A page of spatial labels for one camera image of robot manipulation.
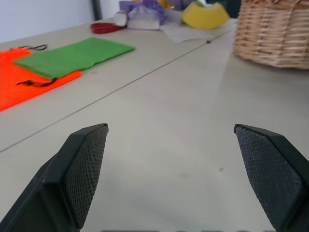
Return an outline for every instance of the green cloth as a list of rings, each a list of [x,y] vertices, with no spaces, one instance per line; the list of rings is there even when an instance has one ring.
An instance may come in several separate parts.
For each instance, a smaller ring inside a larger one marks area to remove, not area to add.
[[[36,52],[14,61],[48,79],[60,78],[76,70],[85,70],[113,57],[134,50],[134,47],[98,38],[50,51]]]

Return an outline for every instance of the orange cloth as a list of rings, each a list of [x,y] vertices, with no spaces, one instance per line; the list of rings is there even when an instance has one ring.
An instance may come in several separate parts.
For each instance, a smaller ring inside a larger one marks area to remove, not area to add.
[[[28,56],[31,53],[22,48],[0,52],[0,111],[36,97],[82,75],[81,71],[74,71],[47,87],[16,85],[27,80],[41,83],[50,82],[50,80],[45,80],[31,71],[13,64],[13,60]]]

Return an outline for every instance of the purple object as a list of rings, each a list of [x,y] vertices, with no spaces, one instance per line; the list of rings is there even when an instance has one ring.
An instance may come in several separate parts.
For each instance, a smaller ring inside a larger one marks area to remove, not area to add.
[[[166,20],[167,14],[164,10],[164,7],[157,0],[142,0],[140,4],[147,8],[155,10],[159,18],[160,25],[164,23],[164,21]]]
[[[174,6],[174,10],[183,11],[195,0],[168,0],[168,2]]]
[[[130,13],[136,6],[138,6],[136,1],[119,1],[119,9],[124,11],[126,14]]]

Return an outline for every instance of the table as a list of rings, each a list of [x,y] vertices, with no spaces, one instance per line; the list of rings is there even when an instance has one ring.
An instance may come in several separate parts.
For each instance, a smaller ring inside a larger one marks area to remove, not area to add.
[[[121,33],[129,35],[108,36],[140,45],[134,41],[136,35]],[[5,186],[1,190],[0,216],[6,214],[38,168],[59,150],[70,133],[108,123],[101,176],[82,231],[272,230],[247,179],[233,127],[241,123],[281,133],[308,159],[308,73],[278,70],[235,57],[231,54],[233,31],[206,45],[201,41],[171,44],[159,32],[138,34],[160,40],[161,44],[155,42],[152,48],[147,41],[140,41],[145,50],[155,53],[152,60],[158,68],[141,59],[149,53],[123,56],[118,60],[123,65],[136,63],[132,58],[139,56],[143,66],[127,74],[133,80],[134,74],[135,79],[139,74],[137,81],[119,87],[120,81],[113,81],[124,72],[117,70],[116,60],[111,60],[106,65],[112,75],[109,91],[112,87],[119,90],[0,153],[0,184]],[[168,51],[157,51],[162,43],[169,43],[164,47]],[[59,89],[58,94],[76,93],[88,82],[99,83],[104,70],[89,70],[88,80],[81,78],[66,85],[65,91]],[[90,96],[89,101],[108,90],[102,92]],[[57,98],[57,94],[50,92],[50,96],[42,95],[26,104],[34,109],[52,97]],[[52,120],[63,116],[59,111],[75,110],[68,103],[77,107],[74,100],[64,104],[60,98],[58,104],[50,105],[55,115]],[[26,112],[26,104],[5,113],[17,118],[18,112]],[[2,127],[3,120],[14,120],[1,117]],[[23,125],[23,136],[28,130],[31,126]]]

